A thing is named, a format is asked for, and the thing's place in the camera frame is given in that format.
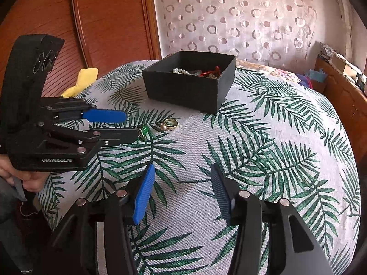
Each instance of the green gemstone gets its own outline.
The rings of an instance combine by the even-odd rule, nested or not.
[[[141,132],[143,133],[143,135],[146,135],[149,131],[149,127],[144,125],[143,127],[141,127]]]

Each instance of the leaf pattern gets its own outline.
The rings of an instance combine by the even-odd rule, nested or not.
[[[149,205],[142,222],[129,229],[138,274],[226,274],[237,227],[221,219],[210,181],[215,162],[260,199],[289,198],[341,274],[353,257],[361,203],[353,152],[330,102],[311,89],[237,69],[216,115],[151,104],[142,79],[151,63],[122,65],[78,95],[100,108],[124,110],[126,121],[59,124],[76,130],[148,125],[149,131],[146,142],[102,148],[86,171],[52,174],[38,194],[51,228],[78,197],[107,198],[152,162]],[[180,126],[164,132],[160,125],[168,118]],[[260,275],[267,269],[268,239],[263,224]]]

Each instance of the blue gripper pad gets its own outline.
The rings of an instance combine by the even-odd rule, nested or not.
[[[231,198],[229,197],[227,190],[224,186],[224,176],[222,172],[212,165],[210,170],[211,184],[215,197],[217,198],[219,210],[221,211],[222,218],[227,221],[231,220]]]
[[[93,108],[83,113],[83,119],[89,122],[122,123],[126,120],[126,114],[123,111]]]
[[[156,170],[154,165],[150,163],[148,168],[145,170],[145,175],[142,175],[142,177],[145,177],[135,198],[135,210],[133,215],[135,225],[139,224],[144,217],[146,205],[148,203],[150,193],[152,192],[155,173]]]

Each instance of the ring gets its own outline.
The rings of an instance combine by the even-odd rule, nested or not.
[[[166,119],[162,122],[160,128],[162,131],[173,130],[178,127],[178,122],[175,119]]]

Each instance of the pearl bracelet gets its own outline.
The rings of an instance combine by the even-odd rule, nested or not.
[[[180,73],[180,74],[190,74],[188,71],[186,71],[185,69],[181,69],[181,68],[173,68],[172,72]]]

